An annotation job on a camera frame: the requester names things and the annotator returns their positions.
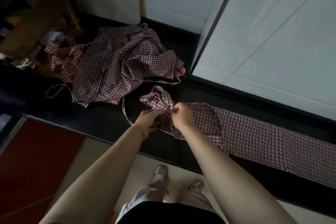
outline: red panel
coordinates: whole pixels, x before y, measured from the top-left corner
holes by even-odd
[[[26,120],[0,155],[0,216],[55,194],[84,138]]]
[[[52,200],[50,198],[21,212],[0,219],[0,224],[38,224],[46,214]]]

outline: white sneaker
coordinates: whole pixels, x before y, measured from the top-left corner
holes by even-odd
[[[197,181],[197,182],[194,182],[193,184],[191,184],[189,190],[194,189],[194,190],[197,190],[198,192],[203,194],[204,187],[205,187],[205,185],[204,185],[203,182]]]
[[[167,169],[165,166],[158,166],[152,176],[153,180],[165,180],[167,176]]]

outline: pants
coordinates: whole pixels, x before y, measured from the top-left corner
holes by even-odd
[[[121,219],[121,217],[124,216],[125,213],[127,213],[137,204],[140,204],[144,201],[162,202],[164,197],[168,195],[169,191],[166,189],[166,184],[164,180],[152,181],[149,185],[140,188],[135,196],[123,206],[115,223],[117,223]],[[218,214],[215,209],[213,209],[209,200],[197,190],[180,191],[177,195],[176,203],[190,205]]]

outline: leg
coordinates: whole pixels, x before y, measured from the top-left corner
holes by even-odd
[[[153,174],[152,182],[149,185],[140,188],[138,192],[135,194],[135,196],[126,204],[124,204],[115,223],[117,223],[121,219],[121,217],[124,216],[125,213],[127,213],[130,209],[140,204],[141,202],[145,201],[162,202],[163,198],[169,195],[169,191],[166,189],[165,177],[166,177],[165,167],[159,166]]]
[[[209,200],[202,194],[203,190],[203,182],[195,182],[191,185],[189,190],[179,192],[176,203],[193,206],[218,214],[215,209],[213,209]]]

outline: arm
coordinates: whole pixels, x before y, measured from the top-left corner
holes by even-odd
[[[64,192],[40,224],[105,224],[120,196],[142,141],[158,129],[161,110],[137,121]]]
[[[296,223],[257,180],[195,127],[187,106],[175,105],[172,120],[187,140],[229,223]]]

